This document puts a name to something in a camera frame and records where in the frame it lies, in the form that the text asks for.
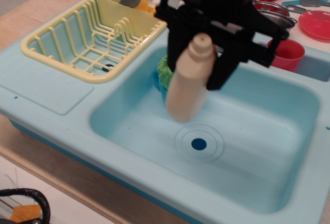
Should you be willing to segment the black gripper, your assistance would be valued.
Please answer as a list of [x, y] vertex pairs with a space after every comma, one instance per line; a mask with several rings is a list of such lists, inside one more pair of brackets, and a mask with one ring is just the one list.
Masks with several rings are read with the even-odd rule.
[[240, 62], [254, 61], [269, 67], [279, 43], [288, 32], [267, 19], [252, 0], [181, 0], [177, 9], [161, 0], [155, 16], [167, 22], [168, 67], [176, 62], [198, 33], [207, 33], [223, 48], [207, 82], [208, 90], [219, 90]]

